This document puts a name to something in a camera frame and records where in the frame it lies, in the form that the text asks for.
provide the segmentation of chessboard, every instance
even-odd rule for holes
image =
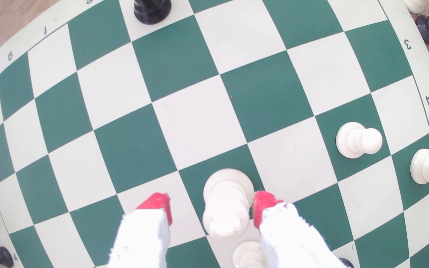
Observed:
[[[346,122],[380,131],[343,157]],[[171,198],[169,268],[233,268],[204,231],[222,168],[294,203],[355,268],[429,268],[429,55],[403,0],[62,0],[0,48],[0,244],[16,268],[106,267],[122,215]]]

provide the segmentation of red tip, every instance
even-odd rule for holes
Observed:
[[[139,209],[139,208],[142,208],[142,209],[162,208],[166,212],[166,215],[168,218],[168,225],[170,226],[172,224],[172,212],[170,210],[170,197],[168,196],[167,193],[164,193],[164,194],[154,193],[135,209]]]
[[[258,191],[254,194],[253,202],[253,218],[254,226],[259,228],[259,224],[263,220],[263,210],[268,207],[275,206],[277,203],[283,202],[282,200],[277,200],[273,194],[266,191]]]

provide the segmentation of printed number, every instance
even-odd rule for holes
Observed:
[[[411,46],[408,45],[408,39],[405,39],[405,45],[407,45],[407,49],[411,49]]]

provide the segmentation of white cloth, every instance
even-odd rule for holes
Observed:
[[[262,217],[261,249],[268,268],[346,268],[293,204],[266,208]]]

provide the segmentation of piece base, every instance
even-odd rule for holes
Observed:
[[[357,122],[348,122],[343,124],[337,131],[337,136],[335,138],[335,143],[337,145],[337,150],[339,153],[346,158],[355,159],[361,157],[364,153],[362,152],[353,152],[349,149],[349,133],[354,129],[365,129],[365,127]]]
[[[259,257],[262,259],[261,262],[259,262],[259,267],[267,267],[267,259],[264,255],[264,252],[261,250],[258,241],[245,241],[236,246],[235,250],[233,250],[233,264],[236,268],[243,267],[241,261],[245,254],[259,255]]]
[[[426,184],[428,181],[423,176],[423,163],[429,155],[428,149],[419,149],[411,159],[410,174],[411,178],[418,184]]]
[[[139,12],[136,7],[134,7],[135,17],[144,24],[157,24],[160,21],[163,21],[168,17],[170,11],[172,10],[172,3],[170,0],[166,0],[164,5],[162,5],[159,9],[151,13],[142,13]]]
[[[205,187],[203,188],[203,198],[206,201],[210,198],[211,191],[213,187],[222,181],[234,181],[243,187],[246,192],[246,197],[249,202],[249,206],[253,204],[254,199],[254,186],[253,182],[249,179],[249,177],[244,174],[242,171],[239,171],[234,168],[224,168],[216,171],[211,174],[208,180],[205,183]]]

